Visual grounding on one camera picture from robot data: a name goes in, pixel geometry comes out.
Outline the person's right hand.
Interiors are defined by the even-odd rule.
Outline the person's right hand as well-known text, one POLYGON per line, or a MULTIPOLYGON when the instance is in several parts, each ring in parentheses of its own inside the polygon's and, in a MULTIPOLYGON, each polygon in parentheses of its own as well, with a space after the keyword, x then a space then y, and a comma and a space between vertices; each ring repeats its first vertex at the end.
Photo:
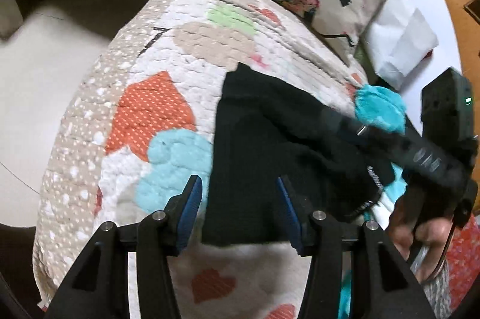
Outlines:
POLYGON ((445 217, 437 217, 415 227, 416 219, 417 211, 414 202, 407 199, 407 195, 402 195, 394 205, 386 232, 405 260, 409 258, 415 241, 428 248, 421 265, 414 272, 417 281, 424 283, 434 274, 441 260, 452 221, 445 217))

